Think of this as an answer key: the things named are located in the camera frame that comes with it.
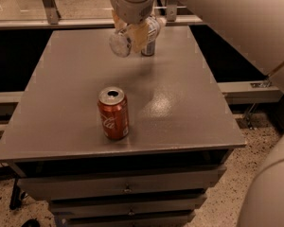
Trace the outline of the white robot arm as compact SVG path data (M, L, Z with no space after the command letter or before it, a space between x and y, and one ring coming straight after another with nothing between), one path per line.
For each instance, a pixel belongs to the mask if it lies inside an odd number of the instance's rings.
M110 0L117 19L140 24L153 0ZM284 94L284 0L178 0ZM284 227L284 135L252 181L237 227Z

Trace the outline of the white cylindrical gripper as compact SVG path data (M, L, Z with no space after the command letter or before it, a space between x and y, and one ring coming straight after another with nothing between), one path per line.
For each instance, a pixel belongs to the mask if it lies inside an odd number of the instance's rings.
M132 48L135 53L140 52L147 44L149 34L149 25L142 21L151 15L154 0L110 0L110 2L114 9L112 17L115 32L126 33L127 24L131 24L129 36Z

